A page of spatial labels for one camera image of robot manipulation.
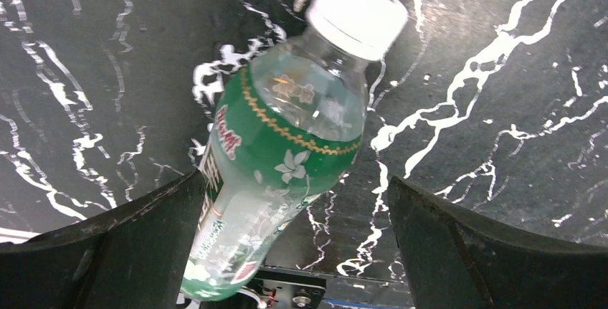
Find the white flower print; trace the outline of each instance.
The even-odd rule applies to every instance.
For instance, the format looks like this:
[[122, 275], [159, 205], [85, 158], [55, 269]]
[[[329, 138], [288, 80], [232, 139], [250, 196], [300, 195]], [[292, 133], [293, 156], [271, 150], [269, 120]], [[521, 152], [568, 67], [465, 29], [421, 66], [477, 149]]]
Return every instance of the white flower print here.
[[273, 212], [274, 211], [272, 210], [272, 207], [266, 206], [266, 207], [260, 208], [259, 210], [257, 210], [257, 216], [260, 218], [260, 219], [258, 219], [258, 222], [259, 223], [265, 222], [268, 219], [268, 217], [272, 216]]
[[307, 196], [306, 198], [302, 199], [302, 205], [309, 205], [313, 201], [317, 200], [317, 198], [320, 196], [321, 194], [313, 194], [312, 196]]
[[195, 265], [192, 261], [188, 260], [184, 278], [187, 280], [200, 280], [203, 282], [209, 279], [209, 277], [211, 277], [211, 275], [205, 270], [205, 266]]
[[207, 261], [209, 269], [216, 271], [216, 273], [222, 274], [226, 271], [230, 271], [232, 263], [228, 259], [212, 259]]
[[288, 184], [291, 178], [304, 178], [306, 175], [306, 169], [304, 169], [302, 163], [308, 160], [309, 155], [310, 151], [306, 150], [293, 157], [293, 153], [290, 149], [288, 149], [285, 152], [283, 163], [275, 167], [276, 171], [283, 173], [281, 180]]
[[282, 75], [279, 78], [275, 78], [275, 80], [277, 81], [277, 84], [272, 86], [272, 90], [278, 94], [288, 98], [298, 98], [301, 103], [313, 103], [315, 88], [312, 84], [307, 83], [306, 85], [299, 85], [287, 75]]
[[262, 245], [262, 242], [264, 242], [264, 240], [260, 235], [241, 235], [241, 238], [239, 239], [240, 244], [252, 247], [253, 250], [258, 250]]
[[344, 128], [352, 127], [351, 124], [344, 123], [344, 107], [340, 105], [338, 99], [328, 98], [327, 100], [322, 100], [319, 105], [319, 110], [336, 125]]
[[278, 222], [281, 222], [285, 218], [285, 216], [287, 216], [288, 213], [289, 213], [289, 204], [286, 204], [286, 203], [281, 204], [279, 206], [279, 208], [276, 209], [276, 211], [271, 213], [270, 223], [277, 224]]
[[271, 198], [277, 198], [286, 196], [289, 193], [289, 189], [272, 189], [270, 186], [266, 187], [264, 194]]
[[219, 295], [218, 292], [216, 291], [205, 291], [205, 290], [198, 290], [195, 292], [197, 295], [203, 297], [203, 298], [207, 298], [207, 297], [213, 297], [213, 296], [217, 296]]
[[253, 176], [255, 176], [255, 180], [261, 184], [262, 183], [262, 173], [260, 171], [254, 171]]
[[223, 245], [218, 245], [217, 246], [217, 254], [221, 255], [222, 257], [225, 258], [230, 258], [233, 254], [234, 251], [237, 250], [237, 246], [223, 246]]
[[261, 212], [257, 212], [256, 214], [246, 214], [245, 215], [245, 219], [248, 222], [252, 222], [253, 224], [260, 224], [262, 223], [265, 219], [267, 218], [267, 216], [264, 216], [263, 214], [261, 214]]

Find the white bottle cap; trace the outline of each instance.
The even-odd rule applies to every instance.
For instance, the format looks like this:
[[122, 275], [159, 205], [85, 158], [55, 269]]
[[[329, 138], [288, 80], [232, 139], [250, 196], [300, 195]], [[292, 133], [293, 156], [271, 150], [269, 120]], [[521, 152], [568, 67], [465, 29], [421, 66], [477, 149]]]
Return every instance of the white bottle cap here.
[[407, 22], [399, 0], [313, 0], [308, 23], [329, 42], [365, 60], [380, 60]]

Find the bottle shoulder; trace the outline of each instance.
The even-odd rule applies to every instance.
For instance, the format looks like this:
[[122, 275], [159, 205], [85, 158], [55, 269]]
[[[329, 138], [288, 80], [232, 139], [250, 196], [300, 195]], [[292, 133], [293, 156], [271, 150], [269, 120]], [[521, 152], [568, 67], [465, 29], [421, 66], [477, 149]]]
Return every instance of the bottle shoulder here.
[[270, 109], [319, 138], [349, 141], [361, 135], [366, 108], [363, 73], [324, 64], [289, 39], [252, 61], [254, 88]]

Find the bottle bottom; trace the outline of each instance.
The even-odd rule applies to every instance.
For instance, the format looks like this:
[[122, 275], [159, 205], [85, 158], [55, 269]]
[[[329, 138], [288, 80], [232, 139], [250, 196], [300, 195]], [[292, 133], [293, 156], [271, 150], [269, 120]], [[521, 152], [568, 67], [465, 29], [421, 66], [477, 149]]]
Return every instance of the bottle bottom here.
[[181, 283], [182, 293], [193, 300], [201, 300], [204, 302], [216, 302], [224, 300], [239, 292], [243, 285], [246, 285], [249, 280], [224, 286], [213, 286], [208, 282], [200, 280], [188, 280], [184, 278]]

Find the water bottle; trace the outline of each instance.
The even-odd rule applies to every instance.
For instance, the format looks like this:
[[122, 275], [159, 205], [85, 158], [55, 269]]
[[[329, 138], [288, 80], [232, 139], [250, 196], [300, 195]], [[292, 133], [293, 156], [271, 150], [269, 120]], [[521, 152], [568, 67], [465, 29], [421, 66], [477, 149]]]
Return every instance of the water bottle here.
[[181, 291], [237, 293], [296, 214], [334, 186], [361, 145], [364, 70], [407, 20], [399, 0], [312, 0], [309, 27], [233, 74], [200, 171], [206, 201]]

